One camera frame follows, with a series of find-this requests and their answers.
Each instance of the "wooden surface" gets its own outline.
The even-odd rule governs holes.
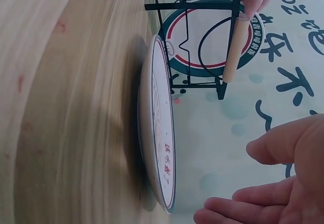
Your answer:
[[[131,121],[134,77],[156,27],[143,4],[69,0],[16,121],[15,223],[169,222],[147,185]]]

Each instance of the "plate rim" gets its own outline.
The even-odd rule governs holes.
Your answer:
[[[143,75],[145,77],[145,80],[148,80],[148,92],[146,93],[146,98],[148,99],[147,105],[149,106],[149,124],[150,124],[150,128],[152,131],[152,144],[148,144],[149,148],[150,148],[150,152],[154,151],[152,153],[153,156],[147,158],[145,157],[145,150],[144,150],[144,146],[142,146],[142,150],[143,150],[143,160],[144,160],[144,164],[145,164],[145,168],[146,164],[148,164],[147,161],[150,161],[149,159],[153,160],[154,162],[154,169],[155,172],[153,173],[153,175],[155,176],[155,178],[153,177],[153,180],[151,180],[152,178],[149,177],[149,181],[151,183],[151,185],[156,185],[156,188],[152,188],[153,191],[156,190],[157,193],[155,193],[156,198],[158,200],[158,202],[160,203],[160,205],[162,206],[162,208],[168,213],[171,214],[173,212],[174,209],[174,205],[175,205],[175,196],[176,196],[176,147],[175,147],[175,132],[174,132],[174,118],[173,118],[173,105],[172,105],[172,97],[171,97],[171,90],[170,90],[170,81],[169,81],[169,71],[168,71],[168,66],[167,66],[167,62],[166,62],[166,55],[165,55],[165,51],[163,50],[162,53],[164,55],[164,65],[165,65],[165,69],[166,69],[166,73],[167,73],[167,86],[168,86],[168,92],[169,92],[169,101],[170,101],[170,108],[171,108],[171,125],[172,125],[172,145],[173,145],[173,159],[174,159],[174,176],[173,176],[173,191],[172,191],[172,201],[170,204],[170,207],[167,206],[167,203],[165,201],[165,197],[163,195],[163,189],[162,189],[162,185],[161,185],[161,179],[160,179],[160,174],[159,174],[159,167],[157,164],[157,146],[156,146],[156,141],[155,141],[155,131],[154,131],[154,120],[153,120],[153,87],[152,87],[152,82],[153,82],[153,58],[154,58],[154,48],[156,45],[157,41],[160,41],[160,43],[162,44],[163,48],[163,41],[161,39],[161,37],[156,34],[152,37],[151,42],[150,42],[150,46],[149,46],[149,52],[148,52],[148,74],[147,75]]]

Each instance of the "dish rack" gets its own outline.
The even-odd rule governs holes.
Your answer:
[[[209,82],[192,82],[192,75],[191,75],[191,62],[190,62],[190,51],[183,48],[182,45],[184,45],[187,41],[189,41],[189,29],[188,29],[188,10],[191,9],[205,9],[205,10],[231,10],[231,17],[227,18],[227,20],[231,21],[230,25],[230,31],[229,31],[229,42],[227,47],[227,57],[233,37],[234,32],[234,26],[236,18],[239,16],[239,9],[240,9],[240,0],[232,0],[231,3],[222,3],[222,2],[213,2],[213,3],[206,3],[206,2],[189,2],[190,0],[176,0],[174,3],[159,3],[158,0],[155,0],[155,3],[153,4],[145,4],[145,10],[147,11],[157,11],[159,24],[160,24],[160,30],[162,31],[162,41],[164,43],[164,50],[165,55],[167,59],[168,64],[168,71],[169,71],[169,81],[170,81],[170,89],[173,91],[174,88],[215,88],[217,92],[217,96],[219,100],[223,100],[227,88],[227,83],[223,82],[222,78],[218,75],[215,75],[213,72],[211,72],[202,62],[201,59],[199,59],[199,62],[204,70],[210,74],[210,78],[213,78]],[[187,80],[186,84],[174,84],[173,78],[176,76],[172,75],[171,71],[171,65],[170,65],[170,59],[168,55],[168,48],[167,48],[167,42],[166,38],[164,36],[163,31],[163,21],[161,16],[161,10],[183,10],[185,13],[185,21],[186,21],[186,39],[179,44],[179,48],[183,51],[185,51],[188,55],[188,68],[187,68]]]

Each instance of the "wooden handle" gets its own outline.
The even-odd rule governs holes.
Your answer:
[[[224,68],[223,81],[226,83],[230,83],[234,79],[242,50],[247,41],[249,24],[250,18],[246,14],[240,13],[235,22],[233,38]]]

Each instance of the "white plate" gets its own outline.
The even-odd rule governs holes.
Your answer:
[[[169,75],[164,46],[155,35],[142,68],[140,139],[144,163],[155,196],[171,213],[175,197],[175,145]]]
[[[194,2],[214,3],[216,1],[232,2],[232,0],[195,0]],[[187,39],[185,11],[176,10],[171,13],[163,22],[163,29],[158,33],[160,37],[164,33],[166,38],[171,67],[188,74],[188,53],[185,50],[189,50],[192,76],[221,76],[226,61],[230,18],[230,10],[188,10],[189,40],[181,45]],[[238,68],[248,64],[258,54],[263,41],[264,25],[262,19],[256,14],[251,20],[249,35]],[[202,63],[212,74],[204,69]]]

